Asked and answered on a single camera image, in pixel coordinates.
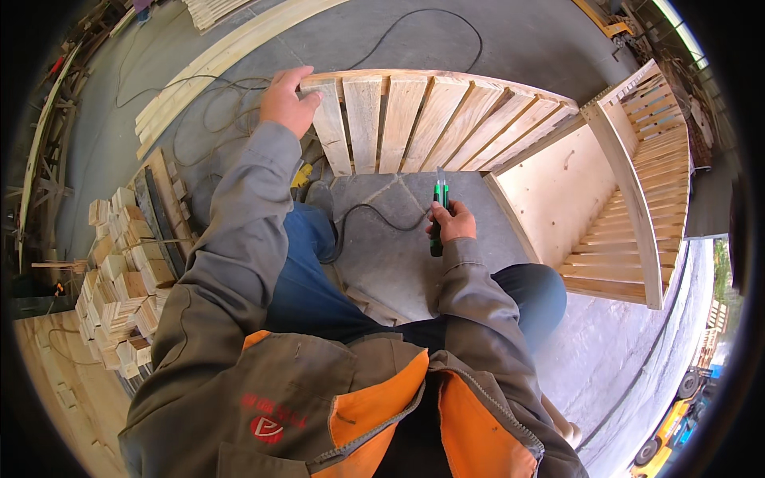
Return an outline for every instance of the hand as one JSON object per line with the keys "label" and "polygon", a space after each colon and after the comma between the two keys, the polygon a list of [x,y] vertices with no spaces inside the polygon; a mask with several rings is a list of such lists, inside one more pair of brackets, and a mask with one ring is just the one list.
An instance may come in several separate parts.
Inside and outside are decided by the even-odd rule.
{"label": "hand", "polygon": [[[449,211],[437,201],[431,204],[431,214],[428,220],[433,222],[433,218],[441,225],[441,243],[446,244],[452,239],[458,237],[472,237],[476,239],[476,218],[467,210],[467,207],[460,201],[449,200],[449,208],[454,211],[452,216]],[[425,232],[430,234],[433,225],[425,227]]]}
{"label": "hand", "polygon": [[299,67],[276,72],[271,86],[260,100],[260,121],[278,123],[293,132],[298,139],[302,138],[314,121],[314,112],[321,104],[322,95],[313,92],[299,99],[295,90],[300,80],[313,71],[313,67]]}

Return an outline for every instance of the jacket sleeve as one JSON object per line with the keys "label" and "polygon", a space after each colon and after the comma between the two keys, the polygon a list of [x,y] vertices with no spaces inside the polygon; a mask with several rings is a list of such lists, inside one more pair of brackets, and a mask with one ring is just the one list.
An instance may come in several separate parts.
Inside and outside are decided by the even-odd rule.
{"label": "jacket sleeve", "polygon": [[234,366],[244,337],[262,328],[287,258],[283,222],[300,155],[294,133],[263,122],[223,176],[210,226],[162,311],[151,348],[155,372],[131,403],[127,429]]}
{"label": "jacket sleeve", "polygon": [[516,302],[489,276],[476,239],[444,244],[439,312],[448,318],[445,348],[476,371],[494,375],[516,418],[545,445],[539,476],[587,476],[542,407],[531,353],[518,328]]}

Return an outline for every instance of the green utility knife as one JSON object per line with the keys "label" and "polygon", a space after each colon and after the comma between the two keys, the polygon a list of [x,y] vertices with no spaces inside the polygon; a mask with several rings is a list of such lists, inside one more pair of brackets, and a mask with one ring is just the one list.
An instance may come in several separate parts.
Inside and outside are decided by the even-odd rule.
{"label": "green utility knife", "polygon": [[[441,204],[446,210],[449,210],[449,185],[446,184],[446,174],[444,168],[436,168],[436,181],[433,188],[433,201]],[[431,255],[441,257],[444,254],[444,244],[441,242],[441,224],[433,219],[433,227],[430,233]]]}

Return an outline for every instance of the fluorescent light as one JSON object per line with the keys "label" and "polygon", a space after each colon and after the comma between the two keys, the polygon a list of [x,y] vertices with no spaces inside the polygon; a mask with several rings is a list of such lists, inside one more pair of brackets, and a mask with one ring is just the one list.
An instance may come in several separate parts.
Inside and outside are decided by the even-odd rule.
{"label": "fluorescent light", "polygon": [[669,20],[669,23],[675,28],[675,31],[677,31],[677,34],[685,44],[685,47],[688,48],[688,51],[691,53],[691,57],[693,57],[698,68],[700,70],[706,68],[709,65],[709,62],[705,58],[701,45],[696,41],[696,38],[693,36],[693,33],[691,33],[688,25],[682,23],[682,18],[680,18],[675,7],[673,7],[667,0],[653,0],[653,3],[662,11],[664,16],[667,17],[667,20]]}

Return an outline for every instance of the stack of wooden blocks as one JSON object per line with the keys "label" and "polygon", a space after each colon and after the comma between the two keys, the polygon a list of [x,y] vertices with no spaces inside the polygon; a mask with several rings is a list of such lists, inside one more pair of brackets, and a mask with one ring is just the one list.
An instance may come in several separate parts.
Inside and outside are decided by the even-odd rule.
{"label": "stack of wooden blocks", "polygon": [[129,379],[151,362],[151,339],[175,278],[130,189],[93,201],[88,223],[96,227],[96,268],[85,274],[75,307],[80,335],[94,359]]}

